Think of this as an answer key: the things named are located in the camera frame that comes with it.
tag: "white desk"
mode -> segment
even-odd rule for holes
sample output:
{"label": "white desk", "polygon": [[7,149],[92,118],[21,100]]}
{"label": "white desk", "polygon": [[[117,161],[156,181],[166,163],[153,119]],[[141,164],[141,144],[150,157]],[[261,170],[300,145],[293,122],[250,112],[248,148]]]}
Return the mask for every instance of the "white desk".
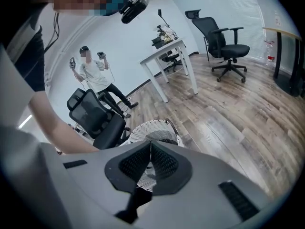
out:
{"label": "white desk", "polygon": [[197,83],[195,80],[195,76],[194,76],[194,72],[193,72],[193,68],[192,68],[192,64],[189,58],[189,55],[187,54],[187,51],[185,49],[185,45],[183,43],[183,38],[177,39],[169,44],[164,45],[163,47],[159,48],[157,51],[155,51],[153,54],[149,55],[148,57],[146,57],[145,59],[143,59],[140,62],[140,65],[143,67],[143,69],[146,71],[146,73],[148,74],[149,78],[151,79],[154,87],[156,88],[156,90],[158,91],[158,93],[160,94],[161,98],[163,99],[163,101],[165,103],[168,102],[168,99],[166,97],[166,95],[164,94],[161,86],[158,84],[158,82],[156,81],[154,75],[152,74],[152,72],[150,71],[150,69],[147,66],[147,63],[151,60],[155,60],[157,65],[159,66],[159,69],[165,79],[165,81],[168,83],[168,79],[164,73],[164,70],[162,69],[160,62],[158,60],[158,57],[161,56],[163,53],[166,53],[168,51],[170,51],[171,49],[176,49],[177,52],[179,53],[183,68],[184,68],[184,72],[186,75],[190,76],[191,79],[191,83],[193,86],[193,90],[194,90],[194,94],[198,93],[198,89],[197,89]]}

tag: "camera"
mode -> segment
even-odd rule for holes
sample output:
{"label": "camera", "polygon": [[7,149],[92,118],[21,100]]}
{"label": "camera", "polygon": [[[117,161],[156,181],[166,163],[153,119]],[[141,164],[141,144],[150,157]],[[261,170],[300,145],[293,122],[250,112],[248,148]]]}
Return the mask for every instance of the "camera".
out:
{"label": "camera", "polygon": [[100,59],[103,59],[106,56],[106,54],[104,52],[97,52],[96,54],[97,54],[97,56],[99,56]]}
{"label": "camera", "polygon": [[119,11],[122,14],[122,22],[128,24],[131,22],[139,13],[144,11],[148,5],[149,0],[128,0],[128,2]]}
{"label": "camera", "polygon": [[75,66],[76,66],[76,62],[74,60],[74,57],[72,57],[69,61],[69,66],[70,66],[70,69],[75,69]]}

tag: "ceiling light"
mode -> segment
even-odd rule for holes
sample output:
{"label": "ceiling light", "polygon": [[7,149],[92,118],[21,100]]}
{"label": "ceiling light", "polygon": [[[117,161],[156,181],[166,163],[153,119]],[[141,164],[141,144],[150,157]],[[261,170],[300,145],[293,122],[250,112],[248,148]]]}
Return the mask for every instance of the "ceiling light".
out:
{"label": "ceiling light", "polygon": [[28,118],[26,118],[26,119],[21,123],[21,125],[19,126],[19,129],[21,129],[21,128],[29,121],[29,119],[31,119],[31,118],[32,118],[32,115],[29,115]]}

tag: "white t-shirt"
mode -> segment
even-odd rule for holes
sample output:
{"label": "white t-shirt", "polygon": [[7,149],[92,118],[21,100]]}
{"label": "white t-shirt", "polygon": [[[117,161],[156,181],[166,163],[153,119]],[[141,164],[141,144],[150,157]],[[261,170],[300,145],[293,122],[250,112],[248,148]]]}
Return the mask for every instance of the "white t-shirt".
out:
{"label": "white t-shirt", "polygon": [[105,65],[96,60],[90,63],[82,63],[79,75],[86,80],[88,86],[96,93],[106,89],[111,83],[103,76]]}

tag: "bottle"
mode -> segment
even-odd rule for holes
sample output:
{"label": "bottle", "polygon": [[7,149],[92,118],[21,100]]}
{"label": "bottle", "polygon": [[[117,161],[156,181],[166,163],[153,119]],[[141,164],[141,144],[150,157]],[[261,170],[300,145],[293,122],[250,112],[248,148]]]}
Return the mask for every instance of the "bottle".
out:
{"label": "bottle", "polygon": [[264,41],[266,43],[266,50],[264,54],[265,65],[271,65],[275,61],[274,41]]}

